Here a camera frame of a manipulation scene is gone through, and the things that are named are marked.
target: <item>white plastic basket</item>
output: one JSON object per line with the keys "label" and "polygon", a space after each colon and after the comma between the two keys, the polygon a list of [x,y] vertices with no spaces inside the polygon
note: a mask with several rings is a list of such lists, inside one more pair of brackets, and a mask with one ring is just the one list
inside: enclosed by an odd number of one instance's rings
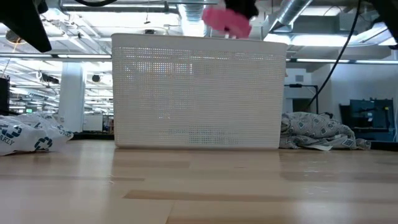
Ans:
{"label": "white plastic basket", "polygon": [[112,36],[119,147],[278,148],[285,44]]}

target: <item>printed plastic bag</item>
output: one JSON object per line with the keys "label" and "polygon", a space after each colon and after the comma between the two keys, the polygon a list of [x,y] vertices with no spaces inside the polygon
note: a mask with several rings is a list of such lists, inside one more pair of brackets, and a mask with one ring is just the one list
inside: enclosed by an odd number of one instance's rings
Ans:
{"label": "printed plastic bag", "polygon": [[46,114],[0,116],[0,156],[15,152],[58,151],[73,133]]}

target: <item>wooden table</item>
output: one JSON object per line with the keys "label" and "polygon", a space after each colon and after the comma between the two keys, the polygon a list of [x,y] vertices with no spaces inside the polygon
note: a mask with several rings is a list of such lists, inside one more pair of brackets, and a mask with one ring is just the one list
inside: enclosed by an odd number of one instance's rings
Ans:
{"label": "wooden table", "polygon": [[1,223],[397,223],[398,154],[148,151],[0,157]]}

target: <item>patterned fabric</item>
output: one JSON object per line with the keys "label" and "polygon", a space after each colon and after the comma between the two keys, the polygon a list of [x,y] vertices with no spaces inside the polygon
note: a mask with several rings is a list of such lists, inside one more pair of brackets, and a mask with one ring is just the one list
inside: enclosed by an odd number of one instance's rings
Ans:
{"label": "patterned fabric", "polygon": [[279,147],[331,146],[333,149],[370,149],[371,142],[355,139],[354,132],[327,115],[304,112],[284,113]]}

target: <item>pipe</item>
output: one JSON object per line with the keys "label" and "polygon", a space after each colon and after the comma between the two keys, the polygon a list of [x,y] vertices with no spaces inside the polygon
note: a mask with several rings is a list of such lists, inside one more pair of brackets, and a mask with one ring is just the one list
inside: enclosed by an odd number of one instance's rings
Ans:
{"label": "pipe", "polygon": [[291,25],[311,2],[312,0],[283,0],[277,20],[282,25]]}
{"label": "pipe", "polygon": [[178,5],[184,35],[194,37],[204,37],[207,35],[207,27],[201,19],[204,8],[205,6],[201,4]]}
{"label": "pipe", "polygon": [[103,7],[88,7],[78,3],[62,3],[60,4],[61,11],[64,12],[144,12],[144,13],[172,13],[178,14],[176,5],[169,5],[168,2],[159,4],[156,2],[149,2],[144,4],[136,4],[134,2],[128,3],[112,3]]}
{"label": "pipe", "polygon": [[312,0],[283,0],[280,4],[280,10],[267,15],[263,22],[262,37],[265,38],[269,32],[283,26],[289,26],[289,29],[292,29],[294,21],[311,2]]}

